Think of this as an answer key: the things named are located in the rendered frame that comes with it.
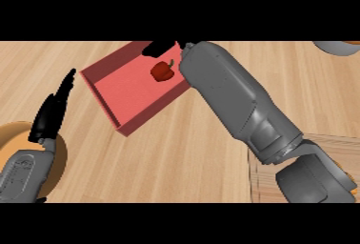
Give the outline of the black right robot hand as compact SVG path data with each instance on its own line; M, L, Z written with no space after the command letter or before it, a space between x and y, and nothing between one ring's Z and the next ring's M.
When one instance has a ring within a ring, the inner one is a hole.
M155 40L142 51L143 56L158 58L174 45L180 46L180 49L186 48L188 41L185 40Z

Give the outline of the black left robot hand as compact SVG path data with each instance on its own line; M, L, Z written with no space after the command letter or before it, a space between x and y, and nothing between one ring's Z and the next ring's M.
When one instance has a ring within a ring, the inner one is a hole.
M33 123L28 141L37 143L42 139L55 139L61 130L65 111L68 107L68 98L74 87L76 69L67 74L58 92L52 93L37 112Z

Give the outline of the red bell pepper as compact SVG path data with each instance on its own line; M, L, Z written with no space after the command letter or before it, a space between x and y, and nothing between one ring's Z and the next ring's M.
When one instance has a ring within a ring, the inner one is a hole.
M171 69L174 65L174 60L167 63L161 61L152 68L151 74L158 82L167 81L174 76L174 71Z

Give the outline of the grey round object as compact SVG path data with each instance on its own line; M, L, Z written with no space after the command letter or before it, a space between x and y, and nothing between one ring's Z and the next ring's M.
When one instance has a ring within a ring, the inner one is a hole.
M315 45L337 56L350 56L360 51L360 41L315 41Z

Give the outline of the red cutting board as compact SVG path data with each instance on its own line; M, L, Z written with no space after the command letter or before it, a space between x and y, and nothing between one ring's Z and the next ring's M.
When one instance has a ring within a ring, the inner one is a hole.
M151 41L133 41L81 72L114 129L129 136L191 85L179 71L179 44L158 57L143 56ZM174 61L174 76L158 82L151 70L160 62Z

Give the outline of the orange round bowl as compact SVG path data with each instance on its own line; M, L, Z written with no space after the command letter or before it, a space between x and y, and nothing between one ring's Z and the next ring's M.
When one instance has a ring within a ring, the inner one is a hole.
M40 144L28 141L31 127L33 124L27 121L12 122L0 126L0 172L3 171L9 158L18 150L45 150ZM49 196L53 191L65 171L67 161L67 144L62 136L58 136L53 164L39 197Z

